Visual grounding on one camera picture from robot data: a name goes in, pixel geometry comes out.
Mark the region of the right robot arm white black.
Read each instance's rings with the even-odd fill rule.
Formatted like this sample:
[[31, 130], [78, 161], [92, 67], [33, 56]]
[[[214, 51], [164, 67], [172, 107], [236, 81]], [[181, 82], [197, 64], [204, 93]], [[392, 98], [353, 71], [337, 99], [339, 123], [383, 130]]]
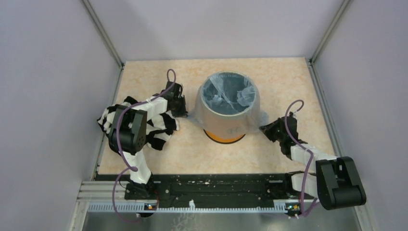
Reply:
[[280, 117], [261, 126], [260, 131], [272, 142], [278, 142], [284, 156], [305, 165], [300, 172], [291, 172], [283, 183], [288, 198], [300, 193], [317, 198], [326, 210], [364, 205], [367, 195], [357, 167], [351, 157], [336, 157], [320, 151], [298, 138], [297, 119]]

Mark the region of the translucent blue plastic trash bag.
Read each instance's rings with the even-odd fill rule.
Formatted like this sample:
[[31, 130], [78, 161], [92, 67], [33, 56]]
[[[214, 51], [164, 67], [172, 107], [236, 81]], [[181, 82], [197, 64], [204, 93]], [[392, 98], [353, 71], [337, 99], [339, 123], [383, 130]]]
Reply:
[[221, 138], [259, 131], [268, 123], [254, 81], [246, 75], [222, 71], [210, 75], [199, 87], [188, 118]]

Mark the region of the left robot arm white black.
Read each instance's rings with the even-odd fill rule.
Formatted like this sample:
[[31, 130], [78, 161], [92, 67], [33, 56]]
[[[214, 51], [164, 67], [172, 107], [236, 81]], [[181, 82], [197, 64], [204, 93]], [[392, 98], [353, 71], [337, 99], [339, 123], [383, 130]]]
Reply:
[[173, 133], [179, 130], [177, 117], [187, 115], [181, 84], [168, 81], [166, 89], [144, 102], [132, 97], [122, 104], [108, 107], [99, 124], [107, 135], [112, 151], [118, 153], [130, 171], [130, 181], [136, 183], [136, 193], [143, 199], [152, 197], [152, 172], [147, 166], [143, 148], [161, 151]]

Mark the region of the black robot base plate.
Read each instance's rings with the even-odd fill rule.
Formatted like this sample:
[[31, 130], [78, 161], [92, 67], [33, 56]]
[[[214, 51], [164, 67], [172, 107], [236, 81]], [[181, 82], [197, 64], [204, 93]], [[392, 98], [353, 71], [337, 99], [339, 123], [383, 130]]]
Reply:
[[160, 208], [271, 208], [300, 198], [289, 174], [153, 174], [148, 183], [129, 182], [126, 200], [155, 200]]

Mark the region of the orange gold-rimmed trash bin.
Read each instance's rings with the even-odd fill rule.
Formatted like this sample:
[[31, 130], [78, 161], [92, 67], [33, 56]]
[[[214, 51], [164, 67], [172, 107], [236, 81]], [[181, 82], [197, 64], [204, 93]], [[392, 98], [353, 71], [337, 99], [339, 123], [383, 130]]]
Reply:
[[220, 143], [220, 144], [233, 144], [233, 143], [239, 142], [240, 140], [242, 140], [245, 137], [245, 134], [243, 134], [243, 135], [240, 135], [240, 136], [235, 137], [235, 138], [227, 138], [226, 139], [226, 138], [221, 138], [221, 137], [219, 137], [219, 136], [217, 136], [217, 135], [215, 135], [215, 134], [213, 134], [213, 133], [211, 133], [209, 131], [206, 131], [205, 129], [204, 129], [204, 133], [206, 134], [206, 136], [210, 140], [212, 140], [212, 141], [214, 141], [216, 143]]

